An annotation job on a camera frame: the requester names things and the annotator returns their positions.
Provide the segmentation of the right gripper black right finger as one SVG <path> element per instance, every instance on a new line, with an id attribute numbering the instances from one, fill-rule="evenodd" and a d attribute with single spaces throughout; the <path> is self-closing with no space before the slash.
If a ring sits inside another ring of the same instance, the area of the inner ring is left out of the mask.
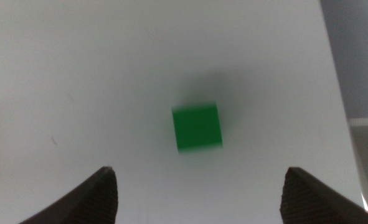
<path id="1" fill-rule="evenodd" d="M 300 167 L 285 174 L 280 214 L 284 224 L 368 224 L 368 212 Z"/>

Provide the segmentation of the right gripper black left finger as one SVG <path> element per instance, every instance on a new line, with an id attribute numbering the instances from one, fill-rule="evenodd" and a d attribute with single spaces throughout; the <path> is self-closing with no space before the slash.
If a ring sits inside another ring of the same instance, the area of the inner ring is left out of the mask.
<path id="1" fill-rule="evenodd" d="M 102 167 L 72 191 L 23 224 L 114 224 L 118 187 L 112 167 Z"/>

